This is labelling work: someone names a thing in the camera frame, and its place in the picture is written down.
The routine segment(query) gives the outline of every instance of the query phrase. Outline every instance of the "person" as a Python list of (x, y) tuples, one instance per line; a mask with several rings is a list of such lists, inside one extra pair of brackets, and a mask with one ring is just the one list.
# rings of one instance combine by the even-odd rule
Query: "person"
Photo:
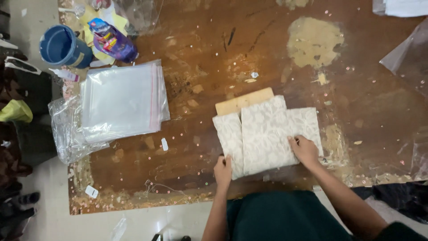
[(252, 193), (241, 199), (226, 200), (232, 178), (231, 157), (220, 156), (214, 167), (217, 192), (202, 241), (428, 241), (402, 223), (388, 225), (374, 209), (323, 167), (318, 161), (314, 142), (303, 136), (289, 136), (288, 141), (352, 234), (311, 191)]

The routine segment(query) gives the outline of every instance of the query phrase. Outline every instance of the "person's left hand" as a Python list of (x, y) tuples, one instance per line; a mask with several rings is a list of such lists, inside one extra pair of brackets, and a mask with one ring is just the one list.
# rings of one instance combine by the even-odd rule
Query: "person's left hand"
[(217, 164), (214, 167), (215, 181), (217, 182), (217, 191), (227, 192), (232, 179), (232, 158), (230, 155), (219, 156)]

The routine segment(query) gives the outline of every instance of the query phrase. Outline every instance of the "dark green shirt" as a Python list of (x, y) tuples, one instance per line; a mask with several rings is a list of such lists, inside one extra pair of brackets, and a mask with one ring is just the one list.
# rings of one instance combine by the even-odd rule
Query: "dark green shirt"
[[(355, 240), (310, 191), (253, 193), (228, 200), (227, 224), (232, 241)], [(402, 223), (393, 223), (375, 239), (428, 239)]]

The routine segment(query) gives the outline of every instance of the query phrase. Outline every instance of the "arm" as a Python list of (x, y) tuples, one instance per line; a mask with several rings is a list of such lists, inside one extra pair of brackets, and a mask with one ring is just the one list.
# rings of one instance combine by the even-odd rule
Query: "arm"
[(388, 226), (385, 220), (318, 161), (314, 142), (303, 136), (288, 137), (291, 148), (315, 176), (343, 223), (358, 238), (372, 240)]
[(218, 157), (214, 167), (217, 192), (205, 226), (202, 241), (222, 241), (226, 239), (226, 194), (232, 179), (231, 157)]

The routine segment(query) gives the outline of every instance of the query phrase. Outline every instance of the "white lace garment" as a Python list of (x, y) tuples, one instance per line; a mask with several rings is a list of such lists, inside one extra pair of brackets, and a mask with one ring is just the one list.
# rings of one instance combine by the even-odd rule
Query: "white lace garment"
[(323, 156), (315, 108), (286, 110), (284, 96), (213, 118), (225, 155), (232, 156), (232, 180), (298, 164), (287, 136), (313, 140)]

